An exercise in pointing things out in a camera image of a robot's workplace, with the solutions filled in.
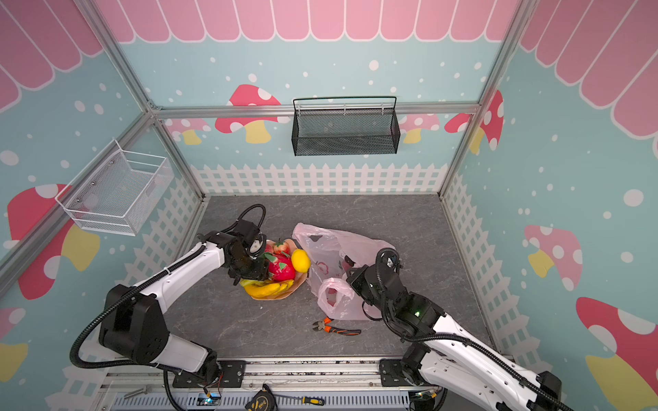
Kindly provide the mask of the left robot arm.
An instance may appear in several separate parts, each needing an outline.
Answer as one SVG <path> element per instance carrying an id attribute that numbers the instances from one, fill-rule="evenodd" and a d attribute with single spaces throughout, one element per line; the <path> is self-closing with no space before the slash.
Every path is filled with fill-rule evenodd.
<path id="1" fill-rule="evenodd" d="M 80 369 L 149 366 L 186 375 L 200 385 L 218 381 L 216 352 L 172 334 L 165 314 L 179 297 L 221 267 L 235 285 L 267 280 L 262 224 L 240 214 L 229 227 L 201 236 L 188 253 L 152 277 L 112 288 L 104 311 L 73 342 L 71 364 Z"/>

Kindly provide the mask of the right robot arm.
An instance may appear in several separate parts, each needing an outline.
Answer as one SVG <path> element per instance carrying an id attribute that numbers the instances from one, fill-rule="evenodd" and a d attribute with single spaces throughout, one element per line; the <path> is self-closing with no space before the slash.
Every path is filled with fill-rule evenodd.
<path id="1" fill-rule="evenodd" d="M 436 386 L 487 410 L 566 410 L 560 379 L 535 373 L 488 347 L 442 307 L 410 292 L 396 250 L 382 248 L 372 265 L 351 267 L 347 281 L 380 311 L 387 329 L 408 343 L 400 362 L 410 385 Z"/>

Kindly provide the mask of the pink plastic bag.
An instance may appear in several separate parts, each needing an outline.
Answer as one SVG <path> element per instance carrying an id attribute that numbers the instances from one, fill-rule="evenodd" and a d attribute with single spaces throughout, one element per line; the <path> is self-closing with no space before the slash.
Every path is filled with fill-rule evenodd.
<path id="1" fill-rule="evenodd" d="M 308 283 L 320 310 L 333 320 L 367 321 L 380 317 L 378 308 L 363 308 L 363 298 L 347 282 L 348 271 L 373 265 L 390 243 L 347 231 L 299 223 L 292 238 L 311 261 Z"/>

